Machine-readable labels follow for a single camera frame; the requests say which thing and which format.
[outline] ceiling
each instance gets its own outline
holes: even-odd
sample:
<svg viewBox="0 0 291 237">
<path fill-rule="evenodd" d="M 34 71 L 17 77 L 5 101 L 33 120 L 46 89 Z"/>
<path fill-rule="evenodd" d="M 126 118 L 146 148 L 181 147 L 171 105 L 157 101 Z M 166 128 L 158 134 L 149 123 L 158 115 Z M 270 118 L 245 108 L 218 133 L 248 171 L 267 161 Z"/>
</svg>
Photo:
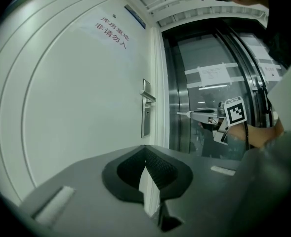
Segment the ceiling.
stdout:
<svg viewBox="0 0 291 237">
<path fill-rule="evenodd" d="M 162 30 L 214 17 L 258 19 L 267 26 L 268 9 L 261 5 L 242 6 L 215 0 L 140 0 Z"/>
</svg>

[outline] textured black grip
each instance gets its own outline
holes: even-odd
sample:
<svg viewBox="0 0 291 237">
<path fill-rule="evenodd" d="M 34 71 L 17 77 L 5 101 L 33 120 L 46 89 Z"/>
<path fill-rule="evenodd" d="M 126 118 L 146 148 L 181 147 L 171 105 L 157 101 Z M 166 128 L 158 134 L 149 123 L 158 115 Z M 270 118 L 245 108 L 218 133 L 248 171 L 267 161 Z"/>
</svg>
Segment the textured black grip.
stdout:
<svg viewBox="0 0 291 237">
<path fill-rule="evenodd" d="M 161 201 L 180 197 L 193 179 L 183 162 L 151 146 L 140 146 L 109 162 L 102 172 L 103 183 L 120 200 L 144 203 L 138 188 L 145 167 L 160 190 Z"/>
</svg>

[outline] door handle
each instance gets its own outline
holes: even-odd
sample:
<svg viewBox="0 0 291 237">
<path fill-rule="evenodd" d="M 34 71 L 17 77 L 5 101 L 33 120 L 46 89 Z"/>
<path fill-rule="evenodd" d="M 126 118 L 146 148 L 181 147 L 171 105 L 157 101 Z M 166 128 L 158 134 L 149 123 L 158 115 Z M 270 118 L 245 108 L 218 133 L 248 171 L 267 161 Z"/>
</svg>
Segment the door handle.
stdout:
<svg viewBox="0 0 291 237">
<path fill-rule="evenodd" d="M 140 95 L 145 97 L 148 100 L 147 103 L 155 103 L 156 102 L 156 98 L 154 96 L 152 96 L 151 94 L 147 93 L 145 90 L 141 90 Z"/>
</svg>

